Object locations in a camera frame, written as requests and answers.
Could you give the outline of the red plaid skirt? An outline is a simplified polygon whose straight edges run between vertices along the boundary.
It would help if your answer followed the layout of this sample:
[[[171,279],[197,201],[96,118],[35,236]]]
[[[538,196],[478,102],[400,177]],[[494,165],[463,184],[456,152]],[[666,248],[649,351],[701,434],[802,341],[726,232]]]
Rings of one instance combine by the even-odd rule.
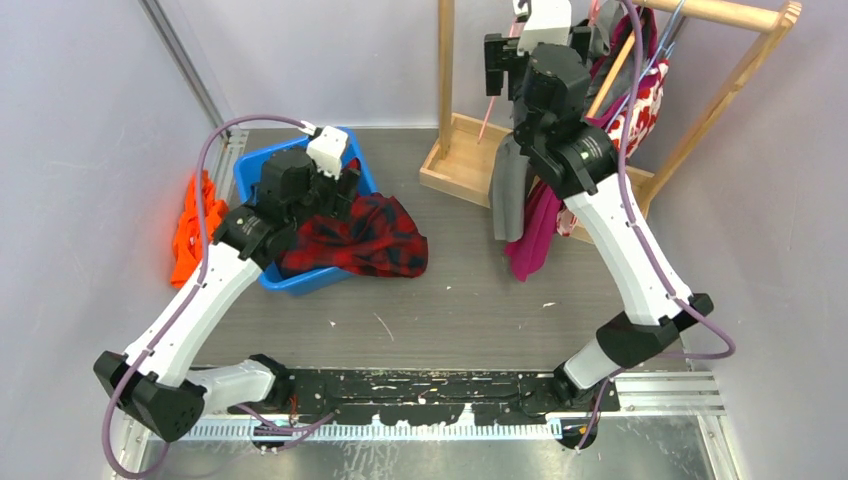
[[[355,157],[342,167],[359,165]],[[275,264],[284,278],[325,268],[370,277],[415,278],[428,267],[429,247],[408,211],[394,197],[358,192],[344,219],[314,216],[298,222],[297,234]]]

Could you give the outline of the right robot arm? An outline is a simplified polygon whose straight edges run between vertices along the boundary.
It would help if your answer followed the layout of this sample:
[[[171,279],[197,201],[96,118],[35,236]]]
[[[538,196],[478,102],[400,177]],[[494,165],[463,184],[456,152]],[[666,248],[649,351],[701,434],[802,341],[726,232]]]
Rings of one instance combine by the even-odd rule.
[[[623,311],[553,371],[556,400],[577,411],[604,378],[663,353],[713,303],[675,278],[619,170],[622,147],[585,119],[591,78],[581,55],[550,43],[524,53],[517,38],[497,33],[483,49],[487,95],[509,89],[520,154],[584,225],[623,300]]]

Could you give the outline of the pink wire hanger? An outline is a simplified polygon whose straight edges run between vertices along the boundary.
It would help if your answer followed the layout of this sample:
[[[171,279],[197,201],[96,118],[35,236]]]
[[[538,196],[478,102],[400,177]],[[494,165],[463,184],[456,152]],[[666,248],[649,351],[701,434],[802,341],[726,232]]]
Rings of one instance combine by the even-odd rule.
[[[599,12],[599,7],[601,7],[602,5],[603,5],[603,3],[602,3],[601,1],[590,1],[590,2],[587,4],[586,8],[585,8],[585,17],[583,18],[583,20],[584,20],[584,19],[589,18],[591,13],[595,13],[595,14],[597,14],[597,13]],[[580,22],[578,22],[578,23],[576,23],[576,24],[571,24],[571,29],[572,29],[572,27],[577,26],[577,25],[578,25],[579,23],[581,23],[583,20],[581,20]],[[505,37],[519,37],[519,35],[521,34],[521,32],[522,32],[522,30],[523,30],[523,27],[524,27],[524,24],[523,24],[523,23],[520,23],[520,22],[516,19],[516,15],[515,15],[515,13],[514,13],[514,11],[513,11],[512,21],[511,21],[511,25],[510,25],[510,30],[509,30],[509,32],[508,32],[506,35],[503,35],[503,34],[501,34],[501,33],[499,33],[499,34],[501,34],[501,35],[503,35],[503,36],[505,36]],[[538,48],[539,48],[540,46],[542,46],[542,45],[552,45],[552,44],[539,44],[539,45],[538,45],[538,46],[537,46],[537,47],[536,47],[536,48],[535,48],[535,49],[534,49],[534,50],[533,50],[530,54],[524,54],[524,55],[526,56],[526,58],[527,58],[527,63],[530,61],[530,56],[531,56],[531,54],[533,54],[533,53],[535,52],[535,50],[536,50],[536,49],[538,49]],[[567,51],[568,51],[569,53],[574,53],[574,54],[576,54],[576,55],[577,55],[577,58],[578,58],[578,61],[580,62],[580,64],[582,64],[582,65],[589,65],[589,64],[590,64],[590,63],[589,63],[589,61],[588,61],[587,59],[583,59],[583,58],[581,57],[581,54],[577,51],[576,47],[575,47],[575,46],[571,43],[570,39],[569,39],[569,42],[568,42],[568,45],[567,45],[567,46],[565,46],[565,45],[559,45],[559,46],[564,46],[564,47],[566,47],[566,48],[567,48]],[[486,86],[485,86],[485,68],[484,68],[484,88],[485,88],[485,95],[486,95]],[[507,98],[508,98],[508,100],[509,100],[509,101],[511,101],[511,102],[514,102],[514,101],[516,100],[516,97],[518,96],[518,94],[519,94],[519,93],[520,93],[520,87],[519,87],[519,90],[518,90],[518,93],[516,94],[516,96],[515,96],[514,98],[508,98],[508,97],[507,97]],[[494,102],[495,102],[495,99],[496,99],[497,97],[489,97],[489,98],[490,98],[489,104],[490,104],[490,105],[493,105],[493,104],[494,104]]]

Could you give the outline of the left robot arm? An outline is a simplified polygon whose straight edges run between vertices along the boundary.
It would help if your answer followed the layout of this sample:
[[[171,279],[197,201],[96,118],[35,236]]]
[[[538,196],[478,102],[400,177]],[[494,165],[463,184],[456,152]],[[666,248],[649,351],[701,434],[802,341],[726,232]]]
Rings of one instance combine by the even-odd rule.
[[[325,172],[304,148],[273,153],[248,200],[226,214],[202,264],[157,320],[123,353],[105,351],[95,361],[94,373],[117,407],[166,442],[230,407],[285,409],[294,380],[267,355],[228,367],[191,366],[234,301],[292,247],[304,224],[350,214],[361,174],[340,159]]]

